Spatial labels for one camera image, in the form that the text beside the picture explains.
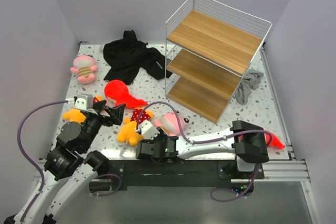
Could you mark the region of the red whale plush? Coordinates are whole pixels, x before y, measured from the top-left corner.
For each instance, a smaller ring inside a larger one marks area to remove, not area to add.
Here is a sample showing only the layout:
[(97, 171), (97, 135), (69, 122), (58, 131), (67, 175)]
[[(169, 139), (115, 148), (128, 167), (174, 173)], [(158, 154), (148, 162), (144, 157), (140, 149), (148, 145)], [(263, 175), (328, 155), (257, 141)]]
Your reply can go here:
[(125, 104), (127, 109), (135, 109), (148, 105), (146, 101), (132, 96), (128, 86), (121, 80), (108, 82), (104, 88), (104, 95), (107, 100), (114, 102), (115, 106)]

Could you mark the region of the pink striped plush doll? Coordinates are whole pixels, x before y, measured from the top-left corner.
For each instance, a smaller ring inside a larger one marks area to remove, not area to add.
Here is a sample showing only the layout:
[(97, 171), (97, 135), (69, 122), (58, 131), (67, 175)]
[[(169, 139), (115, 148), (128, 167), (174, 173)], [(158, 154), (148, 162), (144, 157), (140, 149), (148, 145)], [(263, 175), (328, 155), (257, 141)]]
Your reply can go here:
[(155, 127), (160, 127), (169, 136), (181, 135), (181, 131), (178, 122), (181, 124), (181, 128), (184, 130), (190, 122), (188, 118), (184, 118), (177, 111), (178, 117), (174, 112), (169, 112), (163, 115), (159, 120), (154, 121)]
[(70, 71), (72, 74), (77, 75), (77, 81), (80, 84), (90, 84), (95, 81), (95, 72), (98, 70), (98, 66), (90, 55), (77, 56), (72, 63)]

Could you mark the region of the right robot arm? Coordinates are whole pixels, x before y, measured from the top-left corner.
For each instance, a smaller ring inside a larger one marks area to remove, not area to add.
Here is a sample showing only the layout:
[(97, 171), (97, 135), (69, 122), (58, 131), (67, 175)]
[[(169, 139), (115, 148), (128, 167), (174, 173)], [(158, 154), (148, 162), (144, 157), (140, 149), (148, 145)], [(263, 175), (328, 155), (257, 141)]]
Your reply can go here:
[(222, 131), (197, 135), (169, 135), (162, 127), (145, 121), (140, 125), (143, 140), (136, 147), (136, 159), (167, 162), (176, 159), (190, 159), (199, 155), (214, 153), (235, 154), (234, 173), (246, 178), (255, 164), (269, 161), (266, 135), (262, 127), (234, 121), (232, 127)]

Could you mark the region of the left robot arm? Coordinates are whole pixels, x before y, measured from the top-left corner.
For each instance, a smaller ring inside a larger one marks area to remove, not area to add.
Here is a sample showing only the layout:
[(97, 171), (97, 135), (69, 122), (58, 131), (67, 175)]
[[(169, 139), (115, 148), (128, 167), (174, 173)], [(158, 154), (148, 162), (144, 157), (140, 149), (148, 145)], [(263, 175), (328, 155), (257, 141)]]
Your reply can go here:
[(56, 138), (56, 147), (47, 154), (43, 167), (23, 149), (21, 131), (28, 116), (20, 122), (17, 144), (41, 178), (24, 207), (6, 218), (5, 223), (56, 223), (61, 211), (93, 179), (109, 176), (109, 159), (99, 151), (89, 151), (89, 148), (102, 126), (121, 125), (126, 104), (111, 108), (105, 100), (94, 102), (88, 94), (67, 98), (63, 102), (73, 104), (74, 109), (79, 110), (86, 119), (82, 123), (68, 122), (63, 125)]

